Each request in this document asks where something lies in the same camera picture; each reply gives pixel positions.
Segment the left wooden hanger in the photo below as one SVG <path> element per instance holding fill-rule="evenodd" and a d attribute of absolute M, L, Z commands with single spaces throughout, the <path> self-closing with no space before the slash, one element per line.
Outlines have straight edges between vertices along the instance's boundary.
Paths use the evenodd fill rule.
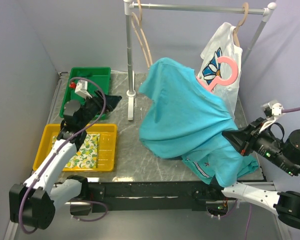
<path fill-rule="evenodd" d="M 131 25 L 139 41 L 139 45 L 143 52 L 147 68 L 149 69 L 150 66 L 153 64 L 153 58 L 147 41 L 147 37 L 143 30 L 143 25 L 142 25 L 143 12 L 142 12 L 142 6 L 140 0 L 137 0 L 137 7 L 138 7 L 139 15 L 136 15 L 134 12 L 131 13 Z"/>

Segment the teal folded shorts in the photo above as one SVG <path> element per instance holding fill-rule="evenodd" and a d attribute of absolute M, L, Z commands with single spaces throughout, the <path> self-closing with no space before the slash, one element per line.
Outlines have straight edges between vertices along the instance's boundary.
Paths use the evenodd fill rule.
<path fill-rule="evenodd" d="M 237 179 L 254 173 L 258 161 L 252 156 L 216 157 L 208 155 L 201 160 L 191 160 L 183 157 L 182 162 L 205 184 L 210 184 L 213 178 L 221 187 L 229 187 Z"/>

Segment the right wooden hanger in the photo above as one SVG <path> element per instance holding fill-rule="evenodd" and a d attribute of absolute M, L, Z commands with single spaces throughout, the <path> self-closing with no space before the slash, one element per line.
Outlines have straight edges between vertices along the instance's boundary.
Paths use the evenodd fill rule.
<path fill-rule="evenodd" d="M 244 2 L 242 4 L 242 8 L 244 10 L 243 18 L 237 23 L 236 27 L 234 28 L 234 30 L 232 32 L 232 38 L 233 38 L 234 45 L 237 46 L 237 47 L 239 47 L 239 48 L 241 46 L 240 46 L 240 41 L 239 41 L 239 38 L 238 38 L 238 31 L 239 31 L 240 27 L 246 22 L 246 19 L 248 17 L 248 14 L 249 14 L 249 3 L 248 2 Z"/>

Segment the white daisy print t shirt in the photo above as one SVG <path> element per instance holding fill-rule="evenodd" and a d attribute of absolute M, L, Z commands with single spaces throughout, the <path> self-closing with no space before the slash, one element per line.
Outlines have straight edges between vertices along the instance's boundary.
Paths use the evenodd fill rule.
<path fill-rule="evenodd" d="M 208 75 L 204 77 L 208 83 L 212 77 L 213 67 L 208 67 L 213 57 L 215 56 L 227 56 L 236 61 L 238 66 L 238 77 L 236 81 L 228 86 L 218 85 L 213 90 L 213 94 L 220 97 L 231 114 L 232 118 L 235 118 L 235 109 L 238 100 L 238 93 L 240 88 L 240 78 L 241 78 L 241 67 L 242 67 L 242 53 L 241 47 L 237 47 L 233 41 L 233 30 L 235 26 L 228 22 L 224 22 L 211 37 L 205 48 L 200 54 L 202 59 L 202 65 L 198 77 L 202 78 L 203 75 Z"/>

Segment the dark green cloth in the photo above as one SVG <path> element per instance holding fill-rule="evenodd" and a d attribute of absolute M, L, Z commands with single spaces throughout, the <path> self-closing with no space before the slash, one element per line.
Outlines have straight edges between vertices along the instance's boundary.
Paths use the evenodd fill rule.
<path fill-rule="evenodd" d="M 93 74 L 90 71 L 78 71 L 75 77 L 90 78 Z"/>

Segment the pink plastic hanger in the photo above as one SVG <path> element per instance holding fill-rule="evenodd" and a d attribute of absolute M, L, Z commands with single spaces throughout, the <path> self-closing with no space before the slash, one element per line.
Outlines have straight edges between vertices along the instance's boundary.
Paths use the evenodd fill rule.
<path fill-rule="evenodd" d="M 208 67 L 212 67 L 212 79 L 210 83 L 204 79 L 204 77 L 208 77 L 207 74 L 203 75 L 202 78 L 196 76 L 196 80 L 210 93 L 212 93 L 218 85 L 229 86 L 233 84 L 239 75 L 239 68 L 236 61 L 228 56 L 214 56 Z"/>

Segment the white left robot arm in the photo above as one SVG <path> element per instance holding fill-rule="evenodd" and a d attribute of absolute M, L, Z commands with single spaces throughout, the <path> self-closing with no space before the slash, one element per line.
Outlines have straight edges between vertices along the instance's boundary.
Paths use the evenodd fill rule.
<path fill-rule="evenodd" d="M 84 201 L 90 196 L 86 177 L 71 175 L 61 185 L 55 186 L 67 162 L 83 145 L 87 129 L 100 117 L 112 112 L 121 101 L 120 95 L 107 95 L 95 91 L 81 104 L 70 100 L 64 105 L 63 120 L 52 150 L 39 168 L 24 182 L 14 184 L 9 190 L 9 217 L 20 227 L 34 230 L 46 229 L 53 221 L 56 210 L 66 202 Z"/>

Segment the green plastic tray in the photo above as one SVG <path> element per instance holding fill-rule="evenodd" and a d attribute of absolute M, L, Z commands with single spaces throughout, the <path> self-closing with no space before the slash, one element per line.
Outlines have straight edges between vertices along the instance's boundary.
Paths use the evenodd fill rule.
<path fill-rule="evenodd" d="M 92 76 L 88 79 L 100 86 L 103 92 L 107 95 L 109 93 L 110 81 L 111 81 L 111 68 L 106 67 L 73 67 L 70 71 L 68 82 L 66 84 L 65 94 L 63 97 L 62 105 L 60 108 L 59 116 L 63 118 L 64 105 L 70 100 L 77 100 L 82 105 L 84 104 L 84 98 L 75 94 L 75 90 L 69 87 L 70 79 L 76 77 L 78 71 L 89 71 Z"/>

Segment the metal clothes rack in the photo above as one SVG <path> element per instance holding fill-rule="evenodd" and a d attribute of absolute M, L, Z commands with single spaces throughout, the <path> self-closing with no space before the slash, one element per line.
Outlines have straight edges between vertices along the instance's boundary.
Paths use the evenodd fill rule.
<path fill-rule="evenodd" d="M 208 13 L 234 13 L 244 15 L 261 15 L 262 20 L 249 44 L 247 50 L 242 57 L 241 65 L 244 66 L 253 47 L 255 46 L 258 38 L 260 37 L 266 23 L 270 20 L 273 12 L 277 8 L 276 2 L 270 2 L 265 8 L 249 8 L 245 10 L 244 7 L 226 7 L 226 6 L 208 6 L 208 5 L 184 5 L 184 4 L 152 4 L 152 3 L 133 3 L 132 0 L 124 1 L 124 14 L 126 25 L 126 47 L 127 47 L 127 74 L 128 74 L 128 90 L 127 95 L 127 120 L 134 120 L 134 105 L 136 98 L 135 91 L 135 73 L 133 71 L 133 54 L 132 54 L 132 15 L 133 9 L 137 8 L 149 10 L 167 10 L 167 11 L 187 11 L 187 12 L 208 12 Z"/>

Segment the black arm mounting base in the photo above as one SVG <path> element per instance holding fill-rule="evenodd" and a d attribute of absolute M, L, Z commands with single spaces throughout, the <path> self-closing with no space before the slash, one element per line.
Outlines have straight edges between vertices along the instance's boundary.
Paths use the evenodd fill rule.
<path fill-rule="evenodd" d="M 224 213 L 230 198 L 221 190 L 202 181 L 90 182 L 83 196 L 70 200 L 70 214 L 82 218 L 110 211 L 206 211 L 208 203 L 221 205 Z"/>

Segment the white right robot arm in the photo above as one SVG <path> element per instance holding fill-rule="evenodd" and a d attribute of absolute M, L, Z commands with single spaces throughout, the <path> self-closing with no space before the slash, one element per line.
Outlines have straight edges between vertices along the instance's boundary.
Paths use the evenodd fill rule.
<path fill-rule="evenodd" d="M 294 130 L 286 141 L 274 136 L 264 118 L 258 118 L 247 127 L 223 131 L 222 135 L 237 152 L 247 156 L 256 152 L 289 176 L 300 175 L 300 129 Z M 209 195 L 218 200 L 223 196 L 236 198 L 264 208 L 284 224 L 300 230 L 300 193 L 295 191 L 267 191 L 235 182 L 226 187 L 221 182 L 209 186 Z"/>

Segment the light blue t shirt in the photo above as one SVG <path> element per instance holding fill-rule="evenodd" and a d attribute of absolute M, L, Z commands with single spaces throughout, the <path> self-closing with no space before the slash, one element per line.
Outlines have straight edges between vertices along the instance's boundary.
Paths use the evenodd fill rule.
<path fill-rule="evenodd" d="M 155 156 L 182 161 L 242 156 L 222 136 L 237 129 L 226 104 L 197 82 L 192 68 L 163 57 L 149 68 L 139 92 L 151 100 L 139 140 Z"/>

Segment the lemon print cloth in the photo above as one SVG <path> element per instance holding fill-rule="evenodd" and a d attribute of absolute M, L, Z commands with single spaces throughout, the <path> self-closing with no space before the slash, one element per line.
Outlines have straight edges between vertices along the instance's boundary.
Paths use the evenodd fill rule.
<path fill-rule="evenodd" d="M 88 133 L 78 152 L 67 162 L 65 169 L 88 170 L 97 167 L 100 134 Z"/>

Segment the wooden hanger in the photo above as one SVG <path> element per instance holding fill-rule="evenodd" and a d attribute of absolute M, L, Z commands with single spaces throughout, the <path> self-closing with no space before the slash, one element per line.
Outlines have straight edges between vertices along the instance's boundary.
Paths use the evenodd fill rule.
<path fill-rule="evenodd" d="M 239 41 L 239 38 L 238 38 L 238 31 L 239 31 L 240 27 L 246 22 L 246 19 L 248 17 L 248 14 L 249 14 L 249 3 L 248 2 L 244 2 L 242 4 L 242 8 L 244 10 L 243 18 L 237 23 L 236 27 L 234 28 L 234 30 L 232 32 L 232 38 L 233 38 L 234 45 L 237 46 L 237 47 L 239 47 L 239 48 L 241 46 L 240 46 L 240 41 Z"/>
<path fill-rule="evenodd" d="M 139 15 L 136 15 L 134 12 L 131 13 L 131 25 L 139 41 L 139 45 L 143 52 L 147 68 L 149 69 L 150 66 L 153 64 L 153 58 L 147 41 L 147 37 L 143 30 L 143 25 L 142 25 L 143 12 L 142 12 L 142 6 L 140 0 L 137 0 L 137 7 L 138 7 Z"/>

